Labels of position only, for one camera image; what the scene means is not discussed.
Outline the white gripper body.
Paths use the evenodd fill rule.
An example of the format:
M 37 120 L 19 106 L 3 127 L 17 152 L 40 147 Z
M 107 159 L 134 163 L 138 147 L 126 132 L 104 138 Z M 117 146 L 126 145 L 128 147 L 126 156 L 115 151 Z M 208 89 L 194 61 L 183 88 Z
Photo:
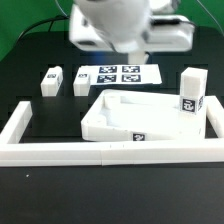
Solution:
M 150 30 L 142 33 L 139 50 L 128 54 L 129 64 L 145 64 L 149 53 L 186 52 L 192 49 L 195 24 L 181 15 L 157 15 Z

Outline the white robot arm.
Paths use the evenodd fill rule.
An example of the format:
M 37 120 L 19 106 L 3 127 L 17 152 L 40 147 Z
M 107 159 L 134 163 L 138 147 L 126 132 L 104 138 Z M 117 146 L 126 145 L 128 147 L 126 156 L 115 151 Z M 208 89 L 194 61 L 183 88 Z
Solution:
M 75 0 L 69 39 L 83 51 L 126 54 L 144 64 L 155 52 L 192 49 L 195 25 L 175 11 L 181 0 Z

